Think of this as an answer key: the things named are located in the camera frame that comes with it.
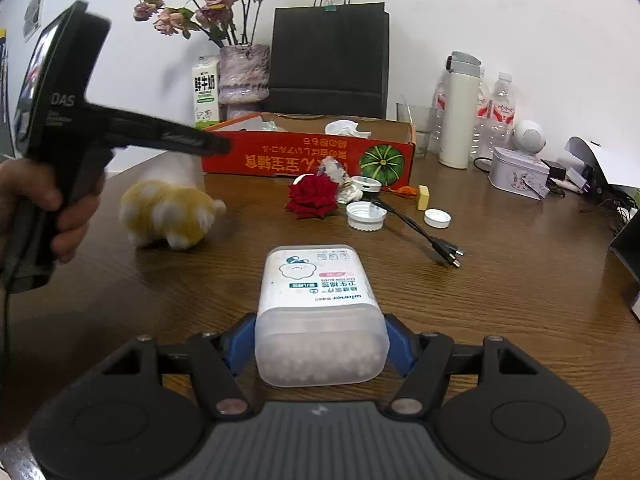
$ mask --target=glass cup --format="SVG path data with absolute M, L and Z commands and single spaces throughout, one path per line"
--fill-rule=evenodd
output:
M 397 103 L 396 115 L 401 123 L 410 123 L 415 126 L 417 140 L 415 156 L 424 156 L 427 151 L 440 152 L 443 110 Z

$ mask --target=pumpkin illustration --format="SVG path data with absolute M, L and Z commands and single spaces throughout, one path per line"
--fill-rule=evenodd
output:
M 375 178 L 383 186 L 391 186 L 402 175 L 404 155 L 388 144 L 371 146 L 360 157 L 362 176 Z

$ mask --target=red rose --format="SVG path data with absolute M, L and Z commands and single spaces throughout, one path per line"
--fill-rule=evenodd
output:
M 285 209 L 296 213 L 296 218 L 324 218 L 337 209 L 335 192 L 337 182 L 322 175 L 307 175 L 297 184 L 289 186 L 289 203 Z

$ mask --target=yellow sponge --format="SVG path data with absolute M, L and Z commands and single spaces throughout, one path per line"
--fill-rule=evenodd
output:
M 426 186 L 418 186 L 417 203 L 419 211 L 427 211 L 429 206 L 429 188 Z

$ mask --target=white speaker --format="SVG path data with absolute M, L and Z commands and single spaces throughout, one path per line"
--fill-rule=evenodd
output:
M 535 155 L 545 147 L 546 138 L 538 123 L 524 119 L 516 124 L 513 143 L 520 152 Z

